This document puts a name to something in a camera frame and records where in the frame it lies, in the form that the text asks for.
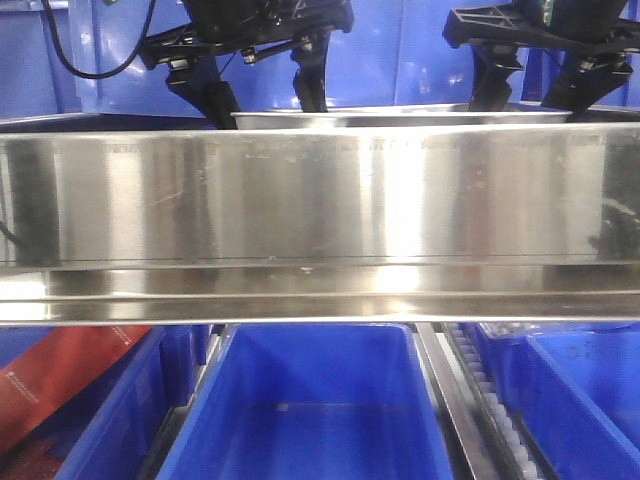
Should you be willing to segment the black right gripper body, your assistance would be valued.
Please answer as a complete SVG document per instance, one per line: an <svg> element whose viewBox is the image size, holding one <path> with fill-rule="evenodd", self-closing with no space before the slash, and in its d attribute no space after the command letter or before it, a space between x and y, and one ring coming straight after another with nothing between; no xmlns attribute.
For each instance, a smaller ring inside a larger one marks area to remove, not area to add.
<svg viewBox="0 0 640 480"><path fill-rule="evenodd" d="M576 54L639 52L639 23L624 19L625 1L510 1L456 8L447 43L557 49Z"/></svg>

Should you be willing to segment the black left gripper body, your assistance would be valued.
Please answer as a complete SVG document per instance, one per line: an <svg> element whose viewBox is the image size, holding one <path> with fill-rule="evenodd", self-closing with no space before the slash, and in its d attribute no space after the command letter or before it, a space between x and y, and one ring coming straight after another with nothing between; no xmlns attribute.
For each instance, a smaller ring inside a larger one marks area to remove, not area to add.
<svg viewBox="0 0 640 480"><path fill-rule="evenodd" d="M149 69L181 59L239 52L247 64L286 52L313 52L354 24L349 1L185 1L185 25L146 37L139 55Z"/></svg>

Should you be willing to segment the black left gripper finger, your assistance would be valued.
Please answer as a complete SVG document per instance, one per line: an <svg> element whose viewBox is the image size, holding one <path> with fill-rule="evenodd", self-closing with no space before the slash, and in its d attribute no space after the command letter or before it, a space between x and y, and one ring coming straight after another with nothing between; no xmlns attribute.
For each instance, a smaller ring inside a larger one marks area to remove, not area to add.
<svg viewBox="0 0 640 480"><path fill-rule="evenodd" d="M291 52L298 65L293 87L303 112L326 112L326 62L331 34L319 31L301 39Z"/></svg>
<svg viewBox="0 0 640 480"><path fill-rule="evenodd" d="M166 85L217 129L237 129L233 113L239 111L239 104L230 83L221 78L216 62L173 62Z"/></svg>

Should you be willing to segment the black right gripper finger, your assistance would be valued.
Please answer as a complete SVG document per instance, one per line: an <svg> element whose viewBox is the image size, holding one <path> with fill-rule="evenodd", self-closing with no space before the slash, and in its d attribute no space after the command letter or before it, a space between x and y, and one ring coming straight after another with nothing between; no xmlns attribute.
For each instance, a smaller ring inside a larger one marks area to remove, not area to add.
<svg viewBox="0 0 640 480"><path fill-rule="evenodd" d="M541 106L568 112L570 120L584 116L599 100L626 85L634 73L623 54L581 57L566 53L562 63L552 52L546 55L558 72Z"/></svg>
<svg viewBox="0 0 640 480"><path fill-rule="evenodd" d="M524 67L517 59L518 47L511 45L472 45L474 78L469 110L497 112L506 106L512 93L509 77Z"/></svg>

